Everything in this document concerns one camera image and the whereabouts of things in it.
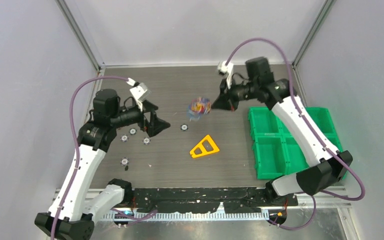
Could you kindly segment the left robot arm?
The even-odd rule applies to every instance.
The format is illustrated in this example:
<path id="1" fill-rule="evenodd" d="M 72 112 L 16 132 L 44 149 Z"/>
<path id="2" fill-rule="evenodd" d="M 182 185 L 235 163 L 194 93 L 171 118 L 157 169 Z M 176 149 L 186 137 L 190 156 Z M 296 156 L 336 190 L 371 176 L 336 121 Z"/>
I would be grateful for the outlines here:
<path id="1" fill-rule="evenodd" d="M 157 116 L 158 107 L 148 101 L 143 85 L 130 89 L 131 106 L 125 106 L 114 89 L 96 93 L 89 120 L 74 137 L 75 152 L 62 187 L 47 212 L 38 213 L 34 223 L 53 240 L 88 240 L 95 224 L 116 205 L 133 202 L 130 182 L 112 179 L 105 189 L 86 201 L 92 179 L 108 152 L 117 130 L 133 124 L 154 137 L 170 127 Z"/>

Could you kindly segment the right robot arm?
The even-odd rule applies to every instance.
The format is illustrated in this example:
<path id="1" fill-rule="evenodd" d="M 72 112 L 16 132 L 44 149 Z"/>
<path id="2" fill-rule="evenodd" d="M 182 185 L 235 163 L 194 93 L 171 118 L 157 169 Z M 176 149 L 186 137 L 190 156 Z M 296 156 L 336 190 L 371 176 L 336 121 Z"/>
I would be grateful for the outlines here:
<path id="1" fill-rule="evenodd" d="M 275 80 L 265 57 L 249 59 L 245 66 L 248 81 L 236 83 L 234 65 L 227 61 L 218 64 L 217 71 L 222 80 L 219 96 L 213 102 L 212 109 L 235 111 L 241 101 L 252 99 L 265 104 L 286 126 L 308 164 L 304 170 L 267 182 L 267 202 L 279 205 L 286 195 L 298 192 L 313 196 L 342 180 L 353 161 L 351 153 L 340 151 L 322 133 L 289 80 Z"/>

